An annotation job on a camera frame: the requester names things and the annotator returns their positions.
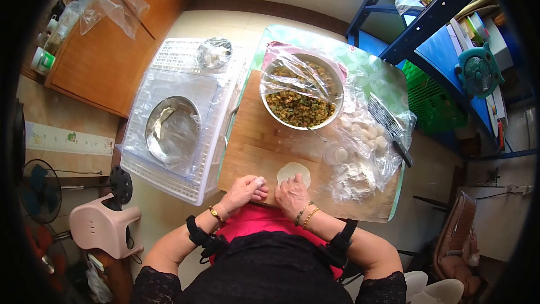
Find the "black strap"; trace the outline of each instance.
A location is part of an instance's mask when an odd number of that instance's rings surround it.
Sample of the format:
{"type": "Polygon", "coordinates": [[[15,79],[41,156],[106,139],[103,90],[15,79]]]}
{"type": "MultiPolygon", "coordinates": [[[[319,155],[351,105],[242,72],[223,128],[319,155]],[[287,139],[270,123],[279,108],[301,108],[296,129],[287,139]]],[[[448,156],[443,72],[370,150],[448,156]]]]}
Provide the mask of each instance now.
{"type": "Polygon", "coordinates": [[[197,246],[205,247],[212,239],[210,238],[210,235],[204,232],[201,228],[197,226],[197,223],[195,223],[195,216],[190,215],[186,219],[186,225],[187,230],[190,232],[190,240],[195,243],[197,246]]]}
{"type": "Polygon", "coordinates": [[[347,249],[353,243],[350,237],[354,233],[356,223],[347,219],[343,231],[337,233],[326,246],[319,245],[319,258],[337,268],[343,268],[347,262],[347,249]]]}
{"type": "Polygon", "coordinates": [[[202,258],[199,263],[204,264],[202,260],[209,258],[218,251],[225,249],[228,246],[228,242],[220,235],[219,237],[214,234],[207,234],[195,223],[195,216],[190,215],[186,219],[187,230],[190,232],[190,240],[198,246],[202,246],[204,250],[201,252],[202,258]]]}

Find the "woman's left hand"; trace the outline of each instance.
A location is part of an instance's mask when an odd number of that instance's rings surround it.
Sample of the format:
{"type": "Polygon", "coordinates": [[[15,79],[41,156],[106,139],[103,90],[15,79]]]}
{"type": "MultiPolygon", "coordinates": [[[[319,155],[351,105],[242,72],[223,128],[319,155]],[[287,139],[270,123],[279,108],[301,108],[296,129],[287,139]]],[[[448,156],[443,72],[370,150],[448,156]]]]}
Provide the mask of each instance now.
{"type": "Polygon", "coordinates": [[[260,201],[268,196],[266,180],[262,176],[247,175],[234,181],[231,190],[221,199],[219,204],[223,206],[227,214],[245,206],[249,201],[260,201]]]}

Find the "gold bracelet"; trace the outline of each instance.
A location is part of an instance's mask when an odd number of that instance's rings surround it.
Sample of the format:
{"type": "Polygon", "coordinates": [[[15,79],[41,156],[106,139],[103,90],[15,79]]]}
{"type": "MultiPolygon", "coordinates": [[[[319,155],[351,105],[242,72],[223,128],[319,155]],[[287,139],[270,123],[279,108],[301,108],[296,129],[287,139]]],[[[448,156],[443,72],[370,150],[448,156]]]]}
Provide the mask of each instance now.
{"type": "Polygon", "coordinates": [[[315,208],[314,211],[312,211],[309,215],[307,215],[306,220],[304,221],[304,225],[302,226],[304,230],[306,230],[306,225],[307,225],[307,221],[309,221],[309,218],[311,218],[311,216],[313,216],[313,214],[316,213],[319,209],[320,208],[315,208]]]}
{"type": "Polygon", "coordinates": [[[219,221],[221,221],[221,222],[225,222],[225,220],[218,215],[218,212],[215,211],[212,206],[209,206],[208,209],[210,209],[210,213],[212,213],[212,215],[214,215],[215,218],[219,219],[219,221]]]}

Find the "bottle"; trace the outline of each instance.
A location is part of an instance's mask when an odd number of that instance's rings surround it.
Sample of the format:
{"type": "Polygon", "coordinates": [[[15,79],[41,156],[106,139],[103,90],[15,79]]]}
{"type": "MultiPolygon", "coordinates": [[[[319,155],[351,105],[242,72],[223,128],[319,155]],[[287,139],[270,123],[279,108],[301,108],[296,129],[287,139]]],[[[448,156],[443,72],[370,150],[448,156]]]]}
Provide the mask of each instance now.
{"type": "Polygon", "coordinates": [[[55,63],[55,60],[56,58],[54,55],[45,51],[41,47],[38,47],[30,64],[30,69],[41,75],[47,76],[52,65],[55,63]]]}

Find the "standing fan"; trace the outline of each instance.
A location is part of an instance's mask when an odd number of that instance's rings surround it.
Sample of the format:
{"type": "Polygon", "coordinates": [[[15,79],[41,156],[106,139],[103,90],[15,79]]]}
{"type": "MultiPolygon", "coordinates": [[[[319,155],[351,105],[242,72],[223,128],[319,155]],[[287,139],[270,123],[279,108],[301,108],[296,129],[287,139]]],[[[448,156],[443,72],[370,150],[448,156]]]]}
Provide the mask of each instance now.
{"type": "Polygon", "coordinates": [[[469,99],[475,95],[479,99],[485,99],[493,93],[498,84],[504,83],[489,43],[463,51],[457,58],[460,63],[456,64],[454,71],[469,99]]]}
{"type": "Polygon", "coordinates": [[[114,199],[119,204],[131,200],[133,189],[131,176],[119,166],[114,166],[109,182],[97,186],[60,186],[60,180],[51,166],[40,159],[28,161],[24,166],[23,181],[19,195],[26,212],[38,223],[51,223],[58,216],[62,205],[62,190],[81,190],[96,187],[111,187],[114,199]]]}
{"type": "Polygon", "coordinates": [[[41,261],[51,285],[62,293],[64,291],[63,275],[68,260],[62,241],[71,239],[71,233],[57,235],[49,225],[31,223],[31,221],[27,221],[24,227],[34,255],[41,261]]]}

